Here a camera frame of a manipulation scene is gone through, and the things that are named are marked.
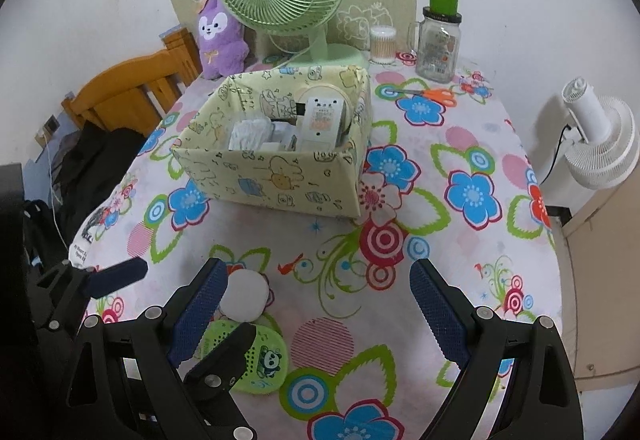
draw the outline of stuffed animal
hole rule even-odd
[[[244,25],[219,0],[206,0],[199,11],[198,46],[205,79],[239,74],[249,47],[244,42]]]

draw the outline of beige cabinet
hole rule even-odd
[[[640,378],[640,167],[600,191],[569,221],[579,390]]]

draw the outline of black cable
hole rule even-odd
[[[545,183],[546,179],[549,178],[549,175],[551,175],[551,172],[554,170],[554,166],[556,165],[556,160],[558,159],[558,152],[560,151],[560,144],[562,144],[562,136],[564,135],[564,132],[566,130],[570,130],[570,129],[571,129],[571,126],[569,126],[568,124],[565,124],[564,128],[562,128],[562,131],[560,132],[560,138],[558,138],[558,146],[556,146],[556,152],[554,153],[554,160],[551,163],[549,172],[546,174],[545,179],[542,182],[540,182],[540,185]]]

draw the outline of fan base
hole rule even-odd
[[[365,70],[369,69],[369,61],[364,57],[364,54],[354,48],[353,46],[343,45],[340,43],[331,43],[327,45],[327,58],[326,59],[313,59],[311,52],[307,51],[299,56],[294,57],[289,61],[290,65],[296,65],[299,67],[304,66],[349,66],[356,65]]]

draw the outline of fan stand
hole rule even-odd
[[[309,32],[309,48],[292,57],[289,64],[299,67],[313,65],[355,65],[369,69],[369,61],[353,46],[326,42],[326,26],[322,25]]]

